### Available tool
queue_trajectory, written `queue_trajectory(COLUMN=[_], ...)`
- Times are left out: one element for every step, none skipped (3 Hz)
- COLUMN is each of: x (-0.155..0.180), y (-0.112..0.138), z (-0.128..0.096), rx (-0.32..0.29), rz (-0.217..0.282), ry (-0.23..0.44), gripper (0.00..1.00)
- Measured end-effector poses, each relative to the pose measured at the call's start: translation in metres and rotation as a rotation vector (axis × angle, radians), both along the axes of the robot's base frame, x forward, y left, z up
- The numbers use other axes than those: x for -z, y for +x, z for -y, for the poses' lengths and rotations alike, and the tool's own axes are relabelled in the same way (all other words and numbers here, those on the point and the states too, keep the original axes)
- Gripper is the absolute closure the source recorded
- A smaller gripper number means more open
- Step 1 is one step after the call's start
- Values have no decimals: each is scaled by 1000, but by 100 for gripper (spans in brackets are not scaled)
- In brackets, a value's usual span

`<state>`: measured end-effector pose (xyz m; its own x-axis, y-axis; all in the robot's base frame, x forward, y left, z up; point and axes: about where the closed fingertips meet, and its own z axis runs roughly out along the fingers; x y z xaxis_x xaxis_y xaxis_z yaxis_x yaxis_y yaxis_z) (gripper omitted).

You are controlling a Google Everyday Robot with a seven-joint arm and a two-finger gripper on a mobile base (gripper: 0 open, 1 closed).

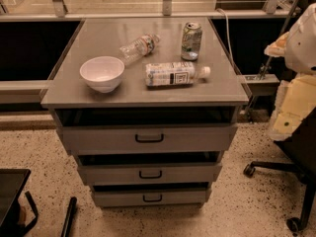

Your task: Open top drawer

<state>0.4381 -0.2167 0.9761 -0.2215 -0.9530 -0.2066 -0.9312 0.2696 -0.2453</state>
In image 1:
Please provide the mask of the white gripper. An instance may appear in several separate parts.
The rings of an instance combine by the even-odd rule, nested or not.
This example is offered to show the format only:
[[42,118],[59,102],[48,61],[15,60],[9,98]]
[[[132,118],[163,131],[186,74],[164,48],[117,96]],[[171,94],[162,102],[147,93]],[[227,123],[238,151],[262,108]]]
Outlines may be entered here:
[[[269,44],[264,54],[270,57],[285,57],[288,32]],[[316,77],[303,75],[293,79],[287,88],[279,113],[273,111],[267,134],[274,141],[284,141],[299,128],[302,121],[316,107]]]

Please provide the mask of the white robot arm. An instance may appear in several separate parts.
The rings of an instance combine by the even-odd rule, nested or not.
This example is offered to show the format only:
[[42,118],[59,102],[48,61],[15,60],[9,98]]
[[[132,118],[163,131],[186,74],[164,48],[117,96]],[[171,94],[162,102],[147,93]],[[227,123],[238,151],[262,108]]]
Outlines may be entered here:
[[272,140],[283,141],[316,107],[316,4],[309,5],[288,32],[268,45],[265,54],[283,57],[285,66],[296,73],[289,82],[280,82],[268,128]]

